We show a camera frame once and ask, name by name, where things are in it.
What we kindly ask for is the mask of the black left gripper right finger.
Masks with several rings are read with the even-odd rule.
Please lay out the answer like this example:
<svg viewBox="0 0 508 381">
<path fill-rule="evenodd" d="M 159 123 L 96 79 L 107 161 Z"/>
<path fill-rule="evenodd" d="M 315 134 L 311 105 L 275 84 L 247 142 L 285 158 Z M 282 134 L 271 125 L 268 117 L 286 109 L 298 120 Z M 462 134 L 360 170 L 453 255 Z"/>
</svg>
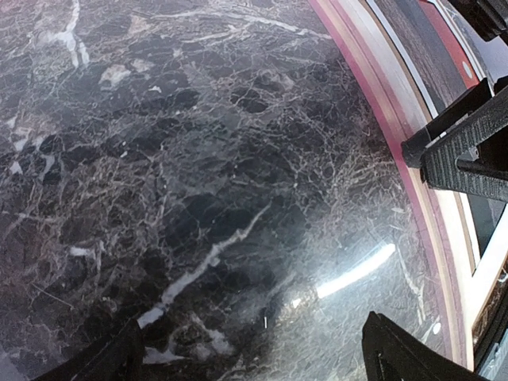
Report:
<svg viewBox="0 0 508 381">
<path fill-rule="evenodd" d="M 368 381 L 482 381 L 484 378 L 426 347 L 383 314 L 372 311 L 362 328 Z"/>
</svg>

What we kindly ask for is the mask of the brown cardboard backing board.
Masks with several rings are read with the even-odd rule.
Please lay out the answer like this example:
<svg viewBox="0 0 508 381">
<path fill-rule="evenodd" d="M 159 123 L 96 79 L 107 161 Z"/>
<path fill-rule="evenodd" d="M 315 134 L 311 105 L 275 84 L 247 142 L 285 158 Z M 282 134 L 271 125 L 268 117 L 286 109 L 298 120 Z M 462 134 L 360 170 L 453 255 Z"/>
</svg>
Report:
<svg viewBox="0 0 508 381">
<path fill-rule="evenodd" d="M 459 256 L 463 316 L 473 351 L 486 336 L 493 308 L 489 305 L 507 275 L 507 204 L 457 193 L 465 252 Z"/>
</svg>

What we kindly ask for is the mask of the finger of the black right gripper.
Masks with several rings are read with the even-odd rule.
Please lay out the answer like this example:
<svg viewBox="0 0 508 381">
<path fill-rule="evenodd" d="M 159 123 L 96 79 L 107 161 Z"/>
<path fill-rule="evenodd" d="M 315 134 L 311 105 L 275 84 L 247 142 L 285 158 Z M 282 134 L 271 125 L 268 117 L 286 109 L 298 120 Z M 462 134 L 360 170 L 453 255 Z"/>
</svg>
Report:
<svg viewBox="0 0 508 381">
<path fill-rule="evenodd" d="M 473 114 L 490 99 L 491 88 L 487 78 L 467 89 L 437 117 L 401 143 L 402 157 L 406 166 L 420 168 L 421 157 L 432 142 L 451 129 L 460 119 Z"/>
<path fill-rule="evenodd" d="M 434 189 L 507 201 L 507 88 L 438 137 L 421 157 Z"/>
</svg>

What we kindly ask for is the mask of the red and grey photo print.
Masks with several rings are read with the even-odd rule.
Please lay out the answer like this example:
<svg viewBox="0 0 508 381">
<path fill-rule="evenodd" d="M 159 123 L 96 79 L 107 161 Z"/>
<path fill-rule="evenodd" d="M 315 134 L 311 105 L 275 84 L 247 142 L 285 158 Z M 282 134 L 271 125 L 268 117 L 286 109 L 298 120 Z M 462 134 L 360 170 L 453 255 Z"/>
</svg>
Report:
<svg viewBox="0 0 508 381">
<path fill-rule="evenodd" d="M 442 1 L 377 1 L 387 31 L 404 48 L 433 117 L 485 74 Z"/>
</svg>

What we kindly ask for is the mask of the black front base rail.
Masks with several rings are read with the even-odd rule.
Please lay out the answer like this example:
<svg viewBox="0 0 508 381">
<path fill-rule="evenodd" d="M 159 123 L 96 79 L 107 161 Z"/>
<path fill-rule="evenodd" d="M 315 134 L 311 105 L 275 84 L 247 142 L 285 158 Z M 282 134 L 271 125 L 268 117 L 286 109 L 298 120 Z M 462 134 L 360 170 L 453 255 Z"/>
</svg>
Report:
<svg viewBox="0 0 508 381">
<path fill-rule="evenodd" d="M 475 350 L 475 373 L 487 380 L 507 374 L 507 317 L 494 319 L 481 338 Z"/>
</svg>

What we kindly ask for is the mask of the white mat board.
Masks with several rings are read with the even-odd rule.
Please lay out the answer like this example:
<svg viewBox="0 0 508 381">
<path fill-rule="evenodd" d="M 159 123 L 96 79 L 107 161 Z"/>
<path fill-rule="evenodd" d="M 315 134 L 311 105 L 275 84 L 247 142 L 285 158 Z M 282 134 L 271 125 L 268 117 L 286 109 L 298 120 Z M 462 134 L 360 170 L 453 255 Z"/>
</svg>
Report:
<svg viewBox="0 0 508 381">
<path fill-rule="evenodd" d="M 370 1 L 423 97 L 432 117 L 482 79 L 507 74 L 507 46 L 483 41 L 446 1 Z M 464 229 L 468 271 L 464 314 L 473 329 L 488 322 L 491 295 L 507 258 L 507 205 L 456 194 Z"/>
</svg>

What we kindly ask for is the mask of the light wooden picture frame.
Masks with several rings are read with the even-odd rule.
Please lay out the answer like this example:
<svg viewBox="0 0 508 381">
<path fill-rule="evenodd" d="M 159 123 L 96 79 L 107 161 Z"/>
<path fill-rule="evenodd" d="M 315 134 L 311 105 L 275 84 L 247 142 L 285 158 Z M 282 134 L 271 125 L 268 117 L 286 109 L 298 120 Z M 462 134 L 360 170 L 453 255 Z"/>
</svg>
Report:
<svg viewBox="0 0 508 381">
<path fill-rule="evenodd" d="M 312 1 L 314 12 L 340 49 L 360 85 L 394 157 L 422 238 L 431 278 L 437 281 L 439 311 L 448 339 L 446 355 L 474 367 L 463 316 L 459 276 L 464 235 L 456 193 L 433 190 L 418 169 L 407 167 L 401 143 L 431 120 L 423 97 L 401 55 L 368 5 L 369 1 Z"/>
</svg>

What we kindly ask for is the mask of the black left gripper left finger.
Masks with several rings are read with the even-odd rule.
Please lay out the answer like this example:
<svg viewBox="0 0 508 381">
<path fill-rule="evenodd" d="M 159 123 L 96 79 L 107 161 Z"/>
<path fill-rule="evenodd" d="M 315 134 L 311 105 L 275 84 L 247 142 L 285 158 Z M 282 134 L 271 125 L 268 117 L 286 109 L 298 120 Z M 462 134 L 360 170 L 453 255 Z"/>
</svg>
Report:
<svg viewBox="0 0 508 381">
<path fill-rule="evenodd" d="M 140 380 L 144 356 L 141 328 L 130 319 L 115 334 L 109 333 L 75 357 L 35 380 Z"/>
</svg>

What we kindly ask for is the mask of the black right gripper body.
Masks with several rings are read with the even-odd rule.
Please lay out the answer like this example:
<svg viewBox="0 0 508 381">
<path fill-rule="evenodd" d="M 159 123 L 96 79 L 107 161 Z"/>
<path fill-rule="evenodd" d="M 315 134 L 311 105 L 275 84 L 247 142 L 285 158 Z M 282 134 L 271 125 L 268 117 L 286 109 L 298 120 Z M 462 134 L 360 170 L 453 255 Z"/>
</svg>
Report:
<svg viewBox="0 0 508 381">
<path fill-rule="evenodd" d="M 483 40 L 507 42 L 506 0 L 452 0 L 452 6 Z"/>
</svg>

